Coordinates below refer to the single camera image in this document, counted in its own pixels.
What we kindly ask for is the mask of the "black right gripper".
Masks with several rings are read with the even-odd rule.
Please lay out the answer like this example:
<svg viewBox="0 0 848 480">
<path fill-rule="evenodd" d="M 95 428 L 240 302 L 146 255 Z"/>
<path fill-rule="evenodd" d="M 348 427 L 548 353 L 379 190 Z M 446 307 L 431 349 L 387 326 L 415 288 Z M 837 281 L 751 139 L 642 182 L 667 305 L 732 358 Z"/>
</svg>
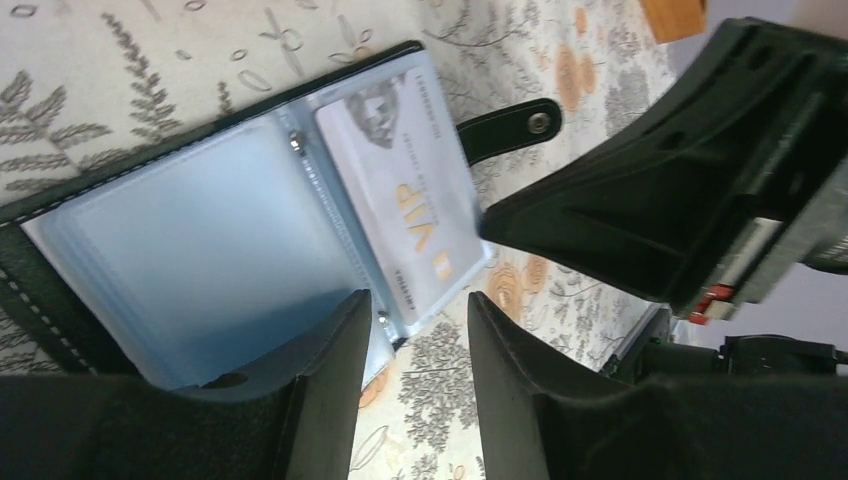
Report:
<svg viewBox="0 0 848 480">
<path fill-rule="evenodd" d="M 643 115 L 491 205 L 481 236 L 696 324 L 796 264 L 847 273 L 847 43 L 724 21 Z"/>
</svg>

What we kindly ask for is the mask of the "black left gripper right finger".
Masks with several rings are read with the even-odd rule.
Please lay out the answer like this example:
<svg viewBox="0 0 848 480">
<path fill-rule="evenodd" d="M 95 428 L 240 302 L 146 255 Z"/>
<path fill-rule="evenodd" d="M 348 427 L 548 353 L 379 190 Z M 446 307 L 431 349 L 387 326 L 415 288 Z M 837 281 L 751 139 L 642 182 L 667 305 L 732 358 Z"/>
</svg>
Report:
<svg viewBox="0 0 848 480">
<path fill-rule="evenodd" d="M 490 479 L 843 479 L 847 381 L 600 375 L 481 292 L 468 338 Z"/>
</svg>

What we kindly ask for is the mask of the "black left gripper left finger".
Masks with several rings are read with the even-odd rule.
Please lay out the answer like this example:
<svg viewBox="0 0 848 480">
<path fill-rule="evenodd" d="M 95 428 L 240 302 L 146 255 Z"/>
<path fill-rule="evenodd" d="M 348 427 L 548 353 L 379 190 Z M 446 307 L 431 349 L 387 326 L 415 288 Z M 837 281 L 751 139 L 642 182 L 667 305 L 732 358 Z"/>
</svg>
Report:
<svg viewBox="0 0 848 480">
<path fill-rule="evenodd" d="M 312 330 L 217 380 L 5 376 L 5 479 L 344 479 L 372 325 L 351 293 Z"/>
</svg>

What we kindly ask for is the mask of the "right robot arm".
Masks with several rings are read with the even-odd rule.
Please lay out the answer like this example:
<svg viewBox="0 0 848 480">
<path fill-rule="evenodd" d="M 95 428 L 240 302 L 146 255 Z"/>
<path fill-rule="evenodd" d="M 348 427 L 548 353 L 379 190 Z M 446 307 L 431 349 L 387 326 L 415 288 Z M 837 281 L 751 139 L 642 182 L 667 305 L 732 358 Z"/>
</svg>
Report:
<svg viewBox="0 0 848 480">
<path fill-rule="evenodd" d="M 795 265 L 847 271 L 847 43 L 755 18 L 724 21 L 641 117 L 488 207 L 481 235 L 659 308 L 603 367 L 832 374 L 834 346 L 778 334 L 716 349 L 656 336 L 763 301 Z"/>
</svg>

